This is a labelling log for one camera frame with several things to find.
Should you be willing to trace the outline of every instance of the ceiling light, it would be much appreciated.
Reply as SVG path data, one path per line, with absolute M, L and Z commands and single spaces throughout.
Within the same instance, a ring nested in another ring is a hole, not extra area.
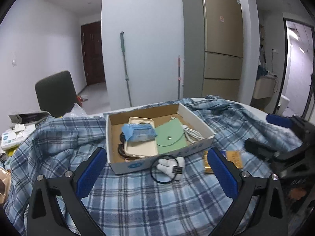
M 291 35 L 294 39 L 298 40 L 299 37 L 297 36 L 296 33 L 294 33 L 291 29 L 288 29 L 287 28 L 287 31 L 288 31 L 288 34 Z

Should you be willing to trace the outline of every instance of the plaid cloth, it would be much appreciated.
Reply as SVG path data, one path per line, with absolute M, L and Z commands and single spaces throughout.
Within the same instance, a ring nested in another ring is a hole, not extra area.
M 258 120 L 241 105 L 208 96 L 181 102 L 201 117 L 215 132 L 213 146 L 240 150 L 244 169 L 253 176 L 269 177 L 268 166 L 244 151 L 244 140 L 255 138 L 279 151 L 289 151 L 301 142 L 292 133 Z M 26 235 L 28 199 L 38 174 L 61 176 L 76 167 L 96 149 L 105 147 L 104 118 L 48 118 L 15 152 L 11 162 L 12 185 L 5 212 L 21 235 Z M 103 168 L 87 198 L 82 199 L 92 218 L 106 235 L 208 235 L 232 200 L 227 198 L 214 175 L 204 174 L 203 152 L 185 158 L 179 182 L 154 182 L 149 170 L 115 175 Z M 78 233 L 63 202 L 66 221 Z M 255 206 L 253 200 L 238 231 L 244 229 Z

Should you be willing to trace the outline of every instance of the yellow box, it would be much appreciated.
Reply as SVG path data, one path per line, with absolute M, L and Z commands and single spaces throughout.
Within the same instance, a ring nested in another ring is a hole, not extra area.
M 243 168 L 242 158 L 239 151 L 221 151 L 221 153 L 228 161 L 233 162 L 238 169 Z M 207 161 L 207 154 L 208 151 L 204 151 L 204 172 L 206 174 L 213 174 L 213 170 Z

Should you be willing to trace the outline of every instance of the doorway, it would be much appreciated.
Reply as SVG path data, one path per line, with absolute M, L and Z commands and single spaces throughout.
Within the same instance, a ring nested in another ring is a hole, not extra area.
M 81 26 L 82 55 L 87 86 L 105 82 L 101 22 Z
M 287 60 L 277 114 L 305 118 L 311 100 L 311 75 L 314 70 L 314 27 L 289 19 L 284 19 L 284 27 Z

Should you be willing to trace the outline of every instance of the blue gripper pad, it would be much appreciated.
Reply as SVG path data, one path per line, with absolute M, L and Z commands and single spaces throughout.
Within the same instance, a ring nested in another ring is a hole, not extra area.
M 105 149 L 97 148 L 96 151 L 98 149 L 98 154 L 91 161 L 89 161 L 89 159 L 87 161 L 84 161 L 89 162 L 89 164 L 77 181 L 76 196 L 79 199 L 85 198 L 89 195 L 92 187 L 94 186 L 97 178 L 100 175 L 100 172 L 107 162 L 107 154 Z
M 229 198 L 236 199 L 238 196 L 237 181 L 213 149 L 209 149 L 207 160 L 225 195 Z
M 275 115 L 275 114 L 268 114 L 266 116 L 266 120 L 268 123 L 274 124 L 274 125 L 278 125 L 284 128 L 291 128 L 292 127 L 292 121 L 290 118 L 285 118 L 279 115 Z

